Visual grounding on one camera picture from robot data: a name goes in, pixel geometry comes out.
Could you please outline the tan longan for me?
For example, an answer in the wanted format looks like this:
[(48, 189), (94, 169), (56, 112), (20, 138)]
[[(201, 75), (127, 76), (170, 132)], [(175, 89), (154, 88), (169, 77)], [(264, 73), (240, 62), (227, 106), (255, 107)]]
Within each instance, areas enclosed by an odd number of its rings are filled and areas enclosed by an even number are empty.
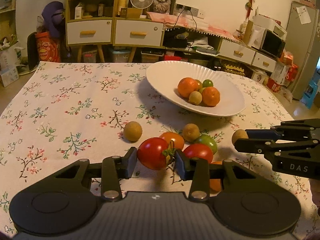
[(232, 144), (235, 145), (238, 139), (248, 139), (247, 132), (243, 129), (235, 131), (232, 135)]
[(182, 137), (187, 142), (193, 142), (200, 136), (200, 129), (196, 124), (186, 124), (182, 129)]
[(193, 91), (189, 95), (189, 102), (193, 105), (199, 105), (202, 102), (202, 94), (199, 91)]
[(135, 142), (142, 136), (143, 130), (138, 122), (131, 121), (127, 123), (124, 127), (123, 135), (128, 141)]

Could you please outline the green tomato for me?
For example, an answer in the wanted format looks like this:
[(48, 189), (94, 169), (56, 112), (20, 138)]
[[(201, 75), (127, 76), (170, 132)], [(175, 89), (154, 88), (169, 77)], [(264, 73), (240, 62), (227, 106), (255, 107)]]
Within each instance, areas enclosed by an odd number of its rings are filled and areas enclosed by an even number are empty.
[(217, 153), (217, 143), (215, 142), (213, 137), (211, 137), (210, 135), (202, 134), (194, 141), (194, 143), (195, 144), (204, 144), (212, 150), (213, 154)]
[(203, 87), (203, 88), (213, 87), (213, 86), (214, 86), (214, 84), (213, 84), (212, 80), (210, 80), (210, 79), (206, 79), (206, 80), (204, 80), (203, 83), (202, 83), (202, 87)]

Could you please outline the red tomato with stem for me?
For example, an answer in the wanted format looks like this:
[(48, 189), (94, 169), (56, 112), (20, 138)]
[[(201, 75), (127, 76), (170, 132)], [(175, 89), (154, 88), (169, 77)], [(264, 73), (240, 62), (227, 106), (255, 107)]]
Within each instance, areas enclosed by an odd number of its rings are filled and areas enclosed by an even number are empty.
[(162, 170), (174, 160), (176, 148), (173, 142), (153, 137), (141, 143), (137, 150), (137, 158), (142, 165), (151, 170)]

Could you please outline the orange tomato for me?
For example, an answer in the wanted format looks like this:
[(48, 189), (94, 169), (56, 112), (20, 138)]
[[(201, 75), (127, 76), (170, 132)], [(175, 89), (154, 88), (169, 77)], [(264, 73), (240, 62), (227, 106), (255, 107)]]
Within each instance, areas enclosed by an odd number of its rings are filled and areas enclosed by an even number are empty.
[(159, 136), (161, 139), (165, 140), (171, 148), (183, 150), (185, 140), (184, 138), (174, 132), (164, 132)]

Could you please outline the small orange fruit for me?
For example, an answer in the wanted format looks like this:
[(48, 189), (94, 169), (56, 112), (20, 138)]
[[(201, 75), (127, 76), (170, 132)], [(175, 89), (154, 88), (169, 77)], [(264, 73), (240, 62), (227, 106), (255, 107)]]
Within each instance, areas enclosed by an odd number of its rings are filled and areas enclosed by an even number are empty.
[(202, 101), (208, 107), (215, 107), (220, 102), (220, 92), (215, 87), (206, 87), (202, 91)]

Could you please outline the brown round fruit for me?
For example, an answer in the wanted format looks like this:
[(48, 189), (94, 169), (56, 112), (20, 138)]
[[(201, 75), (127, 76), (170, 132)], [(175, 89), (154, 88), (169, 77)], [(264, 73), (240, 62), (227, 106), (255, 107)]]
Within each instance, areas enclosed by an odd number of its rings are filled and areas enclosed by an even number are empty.
[(201, 90), (203, 88), (202, 82), (200, 80), (195, 79), (196, 83), (197, 83), (197, 90)]

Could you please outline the blue plastic stool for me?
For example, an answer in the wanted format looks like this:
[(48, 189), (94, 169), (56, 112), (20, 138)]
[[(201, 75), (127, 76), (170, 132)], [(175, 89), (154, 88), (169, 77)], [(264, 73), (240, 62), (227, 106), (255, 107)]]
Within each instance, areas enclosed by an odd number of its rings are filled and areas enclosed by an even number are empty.
[(312, 107), (313, 101), (318, 92), (318, 85), (314, 80), (311, 80), (308, 84), (307, 89), (303, 93), (301, 102), (310, 109)]

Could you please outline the yellow egg cartons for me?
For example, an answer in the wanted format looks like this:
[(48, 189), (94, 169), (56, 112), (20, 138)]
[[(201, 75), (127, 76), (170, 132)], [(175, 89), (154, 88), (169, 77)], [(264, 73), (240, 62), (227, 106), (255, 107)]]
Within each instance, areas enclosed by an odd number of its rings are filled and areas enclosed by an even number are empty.
[(236, 75), (240, 75), (240, 76), (245, 76), (245, 70), (242, 67), (233, 66), (230, 64), (224, 64), (223, 67), (224, 67), (224, 72), (236, 74)]

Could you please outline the floral tablecloth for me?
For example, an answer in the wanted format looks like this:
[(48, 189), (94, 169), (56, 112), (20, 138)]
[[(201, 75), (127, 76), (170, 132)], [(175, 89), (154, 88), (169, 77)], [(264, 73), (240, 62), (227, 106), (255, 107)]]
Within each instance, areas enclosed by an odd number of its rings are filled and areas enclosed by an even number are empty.
[(319, 235), (319, 215), (306, 178), (274, 172), (259, 154), (236, 152), (238, 129), (266, 129), (290, 120), (278, 99), (261, 84), (225, 74), (242, 92), (246, 107), (233, 117), (211, 117), (182, 109), (158, 94), (146, 79), (147, 64), (42, 63), (1, 114), (1, 232), (16, 233), (9, 215), (13, 196), (29, 185), (87, 158), (124, 155), (131, 143), (123, 129), (135, 121), (142, 140), (180, 134), (195, 124), (217, 143), (215, 161), (233, 159), (293, 193), (302, 215), (298, 238)]

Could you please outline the black microwave oven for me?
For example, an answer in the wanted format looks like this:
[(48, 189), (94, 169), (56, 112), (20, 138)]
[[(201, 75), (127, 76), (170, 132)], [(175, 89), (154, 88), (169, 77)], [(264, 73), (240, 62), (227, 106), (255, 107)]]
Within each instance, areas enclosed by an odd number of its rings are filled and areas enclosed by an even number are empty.
[(278, 37), (275, 33), (268, 29), (265, 29), (263, 37), (261, 39), (259, 50), (280, 58), (285, 47), (285, 41)]

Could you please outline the silver refrigerator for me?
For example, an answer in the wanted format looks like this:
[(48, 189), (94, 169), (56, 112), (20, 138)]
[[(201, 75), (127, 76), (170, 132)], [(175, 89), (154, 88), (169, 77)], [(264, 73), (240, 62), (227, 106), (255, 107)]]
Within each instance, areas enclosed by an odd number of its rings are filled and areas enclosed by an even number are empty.
[(311, 81), (319, 60), (319, 9), (293, 1), (287, 23), (285, 49), (298, 66), (294, 81), (287, 87), (300, 100)]

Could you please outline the white fluted plate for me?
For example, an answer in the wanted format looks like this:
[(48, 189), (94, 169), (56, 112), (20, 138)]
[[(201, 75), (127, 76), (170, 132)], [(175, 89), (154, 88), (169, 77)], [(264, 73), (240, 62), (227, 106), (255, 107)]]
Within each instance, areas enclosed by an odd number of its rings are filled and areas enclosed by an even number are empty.
[(228, 117), (242, 112), (245, 98), (223, 72), (183, 61), (161, 61), (146, 70), (148, 83), (170, 102), (195, 113)]

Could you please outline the clear plastic storage bin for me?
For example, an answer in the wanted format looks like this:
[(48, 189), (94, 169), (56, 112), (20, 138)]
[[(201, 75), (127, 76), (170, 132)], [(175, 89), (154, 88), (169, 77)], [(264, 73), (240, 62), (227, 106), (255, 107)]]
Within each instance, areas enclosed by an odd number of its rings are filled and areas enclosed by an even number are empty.
[(128, 63), (130, 53), (131, 51), (126, 49), (121, 49), (121, 50), (110, 49), (110, 55), (113, 63)]

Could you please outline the low wooden sideboard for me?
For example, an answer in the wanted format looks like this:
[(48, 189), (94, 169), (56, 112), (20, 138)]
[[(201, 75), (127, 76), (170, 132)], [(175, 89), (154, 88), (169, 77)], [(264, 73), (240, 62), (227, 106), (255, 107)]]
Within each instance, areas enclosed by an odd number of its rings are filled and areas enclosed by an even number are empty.
[(163, 47), (184, 54), (188, 59), (223, 59), (273, 72), (276, 59), (246, 46), (243, 42), (216, 34), (186, 28), (166, 28)]

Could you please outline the red storage box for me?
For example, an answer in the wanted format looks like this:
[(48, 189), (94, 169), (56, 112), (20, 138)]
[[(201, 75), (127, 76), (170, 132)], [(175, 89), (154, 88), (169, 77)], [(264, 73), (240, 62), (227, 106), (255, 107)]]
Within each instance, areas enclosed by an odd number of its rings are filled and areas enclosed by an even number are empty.
[(164, 55), (163, 61), (181, 61), (181, 57), (175, 55)]

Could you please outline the pink cloth on sideboard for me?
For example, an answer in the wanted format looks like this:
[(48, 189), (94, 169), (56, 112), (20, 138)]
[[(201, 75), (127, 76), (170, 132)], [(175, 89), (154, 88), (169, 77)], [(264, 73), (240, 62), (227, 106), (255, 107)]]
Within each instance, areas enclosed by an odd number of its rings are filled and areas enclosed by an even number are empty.
[(147, 18), (152, 22), (163, 23), (166, 28), (186, 28), (202, 33), (213, 34), (227, 40), (237, 42), (237, 39), (228, 31), (207, 23), (198, 17), (181, 14), (180, 16), (147, 12)]

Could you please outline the orange printed barrel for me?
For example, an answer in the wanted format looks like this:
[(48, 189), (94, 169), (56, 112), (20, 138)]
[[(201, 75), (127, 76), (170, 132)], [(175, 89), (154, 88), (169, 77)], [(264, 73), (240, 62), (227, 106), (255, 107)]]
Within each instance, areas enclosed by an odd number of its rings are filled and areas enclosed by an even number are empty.
[(59, 39), (53, 38), (48, 31), (36, 33), (35, 38), (39, 61), (61, 62)]

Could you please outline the wooden cabinet with white drawers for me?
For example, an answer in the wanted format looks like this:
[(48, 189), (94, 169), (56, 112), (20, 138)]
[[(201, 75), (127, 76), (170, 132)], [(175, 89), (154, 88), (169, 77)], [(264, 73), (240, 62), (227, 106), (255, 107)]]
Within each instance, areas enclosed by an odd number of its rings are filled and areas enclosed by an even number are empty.
[(147, 18), (127, 18), (130, 0), (67, 0), (66, 42), (77, 46), (77, 61), (82, 61), (84, 46), (96, 46), (104, 62), (103, 46), (130, 47), (131, 62), (138, 47), (162, 48), (165, 26)]

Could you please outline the purple plush toy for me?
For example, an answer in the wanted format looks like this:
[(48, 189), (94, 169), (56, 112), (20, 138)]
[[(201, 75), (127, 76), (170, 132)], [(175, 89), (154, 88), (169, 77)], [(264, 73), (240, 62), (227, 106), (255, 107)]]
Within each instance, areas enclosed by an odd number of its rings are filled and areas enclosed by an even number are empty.
[(65, 33), (65, 9), (62, 2), (53, 1), (48, 3), (43, 11), (44, 26), (51, 37), (60, 38)]

